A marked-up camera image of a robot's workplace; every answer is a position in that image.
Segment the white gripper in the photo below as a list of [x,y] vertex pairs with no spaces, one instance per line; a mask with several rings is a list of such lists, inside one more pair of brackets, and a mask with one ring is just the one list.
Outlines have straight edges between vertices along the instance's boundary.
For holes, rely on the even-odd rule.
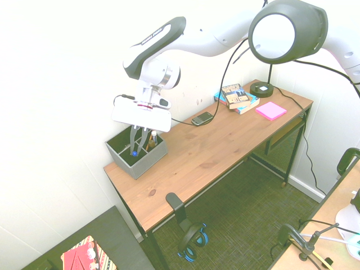
[[[115,100],[111,115],[112,120],[132,125],[130,130],[130,153],[137,154],[146,149],[151,135],[151,130],[168,132],[171,129],[171,113],[168,110],[153,108],[141,109],[132,100]],[[135,150],[135,136],[139,127],[142,128],[141,140]]]

